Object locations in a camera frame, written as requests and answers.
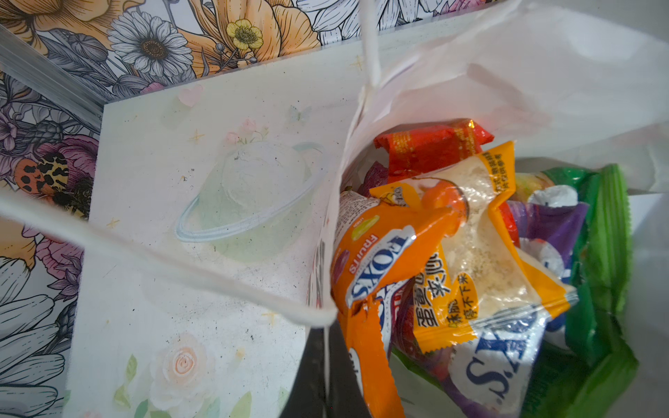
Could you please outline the white paper gift bag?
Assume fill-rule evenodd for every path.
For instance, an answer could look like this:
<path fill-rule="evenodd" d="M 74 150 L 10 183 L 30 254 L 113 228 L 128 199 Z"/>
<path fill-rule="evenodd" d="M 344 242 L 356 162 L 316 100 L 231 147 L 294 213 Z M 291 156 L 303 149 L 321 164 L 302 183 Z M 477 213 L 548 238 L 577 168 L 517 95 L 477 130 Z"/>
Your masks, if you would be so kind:
<path fill-rule="evenodd" d="M 361 160 L 376 134 L 391 127 L 470 117 L 491 129 L 498 143 L 513 142 L 524 170 L 560 163 L 585 168 L 617 163 L 623 169 L 632 188 L 636 268 L 622 322 L 640 367 L 610 415 L 667 416 L 667 44 L 555 5 L 511 2 L 477 13 L 461 30 L 431 24 L 384 36 L 381 54 L 397 64 L 385 71 L 369 104 L 361 104 L 360 90 L 322 217 L 308 304 L 298 307 L 183 263 L 174 263 L 170 280 L 195 279 L 200 289 L 273 309 L 308 333 L 328 328 L 329 289 L 315 263 L 330 264 L 333 230 L 325 219 L 336 212 L 343 170 Z M 70 238 L 88 233 L 92 249 L 85 254 L 104 252 L 160 271 L 158 254 L 92 221 L 67 219 L 8 194 L 1 197 L 1 211 Z M 45 297 L 30 299 L 28 308 L 10 303 L 16 320 L 1 325 L 2 416 L 67 417 L 78 298 L 72 313 Z"/>

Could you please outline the orange Fox's fruits candy bag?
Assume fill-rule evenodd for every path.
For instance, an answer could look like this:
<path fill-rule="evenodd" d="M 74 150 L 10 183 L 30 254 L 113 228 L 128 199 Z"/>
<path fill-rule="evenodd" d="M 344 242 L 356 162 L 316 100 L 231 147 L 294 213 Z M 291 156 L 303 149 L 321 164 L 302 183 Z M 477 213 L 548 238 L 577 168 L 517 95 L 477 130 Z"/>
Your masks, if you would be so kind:
<path fill-rule="evenodd" d="M 352 191 L 340 196 L 331 294 L 355 381 L 371 416 L 405 415 L 389 360 L 392 301 L 460 224 L 458 213 L 448 207 L 392 206 Z"/>

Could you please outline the purple raisin snack bag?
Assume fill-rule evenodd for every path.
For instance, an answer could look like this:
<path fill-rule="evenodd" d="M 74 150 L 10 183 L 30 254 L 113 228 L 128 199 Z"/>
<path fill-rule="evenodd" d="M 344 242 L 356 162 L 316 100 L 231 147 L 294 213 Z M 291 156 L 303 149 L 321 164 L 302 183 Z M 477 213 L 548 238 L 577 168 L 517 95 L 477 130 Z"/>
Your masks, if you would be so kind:
<path fill-rule="evenodd" d="M 387 167 L 382 165 L 380 162 L 375 161 L 374 164 L 366 172 L 365 177 L 362 181 L 362 184 L 358 188 L 357 193 L 363 197 L 370 196 L 370 189 L 376 188 L 378 186 L 383 186 L 388 183 L 389 170 Z"/>

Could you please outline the purple Fox's berries candy bag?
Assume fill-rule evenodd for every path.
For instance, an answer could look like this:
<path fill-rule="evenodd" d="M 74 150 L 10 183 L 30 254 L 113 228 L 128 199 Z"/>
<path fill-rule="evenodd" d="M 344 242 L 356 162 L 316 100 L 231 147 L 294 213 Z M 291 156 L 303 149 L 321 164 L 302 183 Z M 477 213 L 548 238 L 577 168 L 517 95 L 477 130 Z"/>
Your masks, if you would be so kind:
<path fill-rule="evenodd" d="M 500 210 L 522 255 L 568 284 L 588 205 L 548 207 L 508 201 Z M 414 336 L 414 299 L 402 301 L 392 342 L 405 367 L 435 384 L 467 417 L 518 417 L 545 333 L 564 327 L 537 310 L 486 327 L 463 344 L 424 353 Z"/>

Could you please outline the small red snack packet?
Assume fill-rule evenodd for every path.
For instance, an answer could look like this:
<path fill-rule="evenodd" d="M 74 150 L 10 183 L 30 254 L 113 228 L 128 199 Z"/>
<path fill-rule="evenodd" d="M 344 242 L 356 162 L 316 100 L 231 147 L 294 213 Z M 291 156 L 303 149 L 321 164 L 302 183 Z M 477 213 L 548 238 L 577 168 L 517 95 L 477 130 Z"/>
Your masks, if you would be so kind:
<path fill-rule="evenodd" d="M 412 127 L 374 139 L 389 155 L 389 182 L 450 167 L 482 153 L 494 135 L 472 119 Z"/>

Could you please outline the green Fox's lemon candy bag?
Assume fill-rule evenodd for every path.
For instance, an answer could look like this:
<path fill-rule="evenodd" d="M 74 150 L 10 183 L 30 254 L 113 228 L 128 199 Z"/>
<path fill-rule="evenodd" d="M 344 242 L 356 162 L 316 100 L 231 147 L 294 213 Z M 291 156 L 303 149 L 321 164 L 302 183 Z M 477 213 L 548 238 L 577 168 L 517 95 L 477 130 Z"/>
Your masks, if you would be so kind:
<path fill-rule="evenodd" d="M 589 209 L 572 254 L 570 283 L 578 304 L 566 314 L 566 348 L 542 345 L 521 415 L 603 417 L 639 367 L 622 331 L 632 275 L 627 182 L 616 164 L 599 170 L 557 167 L 538 177 L 547 185 L 573 187 Z"/>

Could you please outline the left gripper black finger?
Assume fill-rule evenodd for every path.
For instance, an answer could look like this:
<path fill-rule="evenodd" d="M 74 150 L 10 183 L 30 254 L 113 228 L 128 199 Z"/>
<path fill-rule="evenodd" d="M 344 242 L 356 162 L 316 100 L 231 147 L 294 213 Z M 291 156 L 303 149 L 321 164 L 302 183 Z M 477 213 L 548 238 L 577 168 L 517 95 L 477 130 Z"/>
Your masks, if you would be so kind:
<path fill-rule="evenodd" d="M 280 413 L 280 418 L 287 417 L 371 418 L 337 322 L 309 331 L 294 384 Z"/>

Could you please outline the small orange yellow snack packet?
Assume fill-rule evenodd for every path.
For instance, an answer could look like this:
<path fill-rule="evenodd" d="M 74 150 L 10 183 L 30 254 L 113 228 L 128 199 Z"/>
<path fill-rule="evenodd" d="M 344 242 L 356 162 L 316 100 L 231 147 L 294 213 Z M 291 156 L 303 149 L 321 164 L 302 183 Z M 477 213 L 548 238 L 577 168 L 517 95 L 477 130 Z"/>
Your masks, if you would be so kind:
<path fill-rule="evenodd" d="M 556 318 L 576 303 L 574 287 L 514 245 L 500 207 L 515 191 L 512 142 L 371 189 L 372 197 L 397 206 L 449 208 L 459 223 L 414 281 L 413 334 L 423 353 L 472 341 L 505 320 Z"/>

